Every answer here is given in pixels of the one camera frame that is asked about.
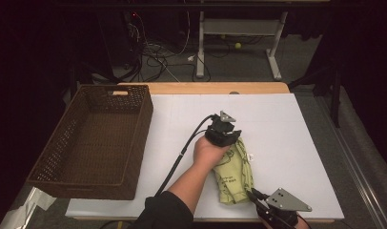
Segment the black clamp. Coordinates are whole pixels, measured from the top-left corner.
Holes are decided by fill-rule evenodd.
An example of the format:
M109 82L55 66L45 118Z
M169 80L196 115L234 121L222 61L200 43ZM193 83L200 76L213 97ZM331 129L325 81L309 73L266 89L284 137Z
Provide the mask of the black clamp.
M247 191L247 195L250 201L255 204L258 215L274 229L295 228L298 223L297 211L312 211L309 205L282 188L277 189L270 196L253 188L252 192Z
M220 111L220 116L214 114L212 125L208 126L205 137L213 145L224 147L234 144L241 135L241 131L233 131L235 119Z

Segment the black sleeve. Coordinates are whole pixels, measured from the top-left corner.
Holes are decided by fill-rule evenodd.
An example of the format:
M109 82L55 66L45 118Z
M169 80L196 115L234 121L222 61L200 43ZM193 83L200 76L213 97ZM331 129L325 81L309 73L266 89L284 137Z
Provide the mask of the black sleeve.
M132 229L188 229L194 216L187 205L171 192L146 198L145 209Z

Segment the human arm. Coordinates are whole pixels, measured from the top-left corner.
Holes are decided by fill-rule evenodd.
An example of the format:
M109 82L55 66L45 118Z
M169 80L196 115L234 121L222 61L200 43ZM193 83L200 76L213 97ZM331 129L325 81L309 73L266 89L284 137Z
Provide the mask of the human arm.
M199 202L206 176L229 150L218 147L202 136L194 146L193 165L168 189L179 197L194 213Z
M192 166L167 191L146 199L145 209L131 229L190 228L206 176L228 149L214 146L204 136L199 138Z
M267 228L267 229L273 229L273 227L268 224L268 222L266 222L264 219L261 219L262 221L262 224L264 224L264 226ZM309 225L307 225L306 221L304 221L303 218L301 217L297 217L297 225L295 226L296 229L309 229Z

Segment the metal stand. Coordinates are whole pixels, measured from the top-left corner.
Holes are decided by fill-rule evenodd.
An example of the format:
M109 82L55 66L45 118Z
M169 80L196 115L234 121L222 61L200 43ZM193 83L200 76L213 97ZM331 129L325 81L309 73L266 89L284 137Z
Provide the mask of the metal stand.
M274 80L280 81L282 76L276 63L275 52L287 15L287 11L282 12L280 20L205 19L205 14L202 11L199 19L199 49L196 62L196 77L202 78L205 75L204 34L273 35L275 37L274 44L271 49L266 50L266 53Z

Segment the hand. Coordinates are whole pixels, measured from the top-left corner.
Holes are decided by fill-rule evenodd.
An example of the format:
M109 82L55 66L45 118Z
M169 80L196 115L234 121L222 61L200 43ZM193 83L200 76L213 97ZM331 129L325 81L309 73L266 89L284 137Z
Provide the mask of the hand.
M194 145L193 165L210 172L229 148L230 146L215 146L205 136L202 136Z
M273 229L272 226L267 221L265 221L263 218L260 218L260 219L261 219L262 224L264 224L264 226L267 229ZM297 220L298 220L298 223L295 226L296 229L309 229L309 226L307 225L307 223L303 219L298 217Z

